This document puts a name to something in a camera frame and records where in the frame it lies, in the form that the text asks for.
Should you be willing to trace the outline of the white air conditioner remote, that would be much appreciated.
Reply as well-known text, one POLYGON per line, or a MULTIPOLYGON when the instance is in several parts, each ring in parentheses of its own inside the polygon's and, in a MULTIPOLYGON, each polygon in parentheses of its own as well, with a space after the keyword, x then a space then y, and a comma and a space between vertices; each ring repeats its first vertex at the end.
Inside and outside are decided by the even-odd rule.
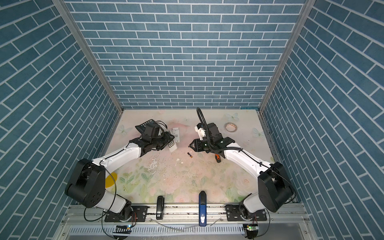
POLYGON ((178 149, 177 144, 175 143, 174 140, 172 140, 168 143, 168 147, 169 147, 169 150, 171 153, 178 149))

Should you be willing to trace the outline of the orange handled screwdriver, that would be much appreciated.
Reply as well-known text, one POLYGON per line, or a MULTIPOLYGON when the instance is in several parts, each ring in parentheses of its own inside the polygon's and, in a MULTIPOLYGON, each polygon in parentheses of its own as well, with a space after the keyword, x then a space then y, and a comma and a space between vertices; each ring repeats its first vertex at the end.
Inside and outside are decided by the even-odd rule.
POLYGON ((216 159, 216 162, 217 162, 217 163, 220 163, 220 162, 221 162, 221 157, 220 157, 220 155, 215 154, 215 159, 216 159))

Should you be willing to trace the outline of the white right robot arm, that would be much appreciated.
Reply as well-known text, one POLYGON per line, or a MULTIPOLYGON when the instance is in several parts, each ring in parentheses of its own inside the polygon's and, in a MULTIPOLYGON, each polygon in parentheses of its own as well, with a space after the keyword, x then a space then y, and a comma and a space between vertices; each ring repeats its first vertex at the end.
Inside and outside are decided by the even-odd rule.
POLYGON ((243 150, 231 138, 212 142, 207 137, 203 137, 193 140, 189 147, 195 152, 218 154, 239 165, 257 179, 257 191, 240 202, 245 215, 264 209, 275 213, 294 195, 294 187, 282 164, 272 164, 257 158, 243 150))

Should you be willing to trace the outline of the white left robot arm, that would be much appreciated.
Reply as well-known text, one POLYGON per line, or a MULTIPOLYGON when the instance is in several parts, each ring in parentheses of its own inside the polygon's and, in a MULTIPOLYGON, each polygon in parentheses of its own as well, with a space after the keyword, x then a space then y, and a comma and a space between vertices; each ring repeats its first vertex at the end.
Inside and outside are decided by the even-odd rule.
POLYGON ((106 178, 128 162, 152 150, 164 149, 174 138, 170 132, 163 132, 157 137, 142 134, 111 154, 78 161, 67 183, 65 194, 86 208, 97 207, 127 220, 131 216, 132 203, 107 191, 106 178))

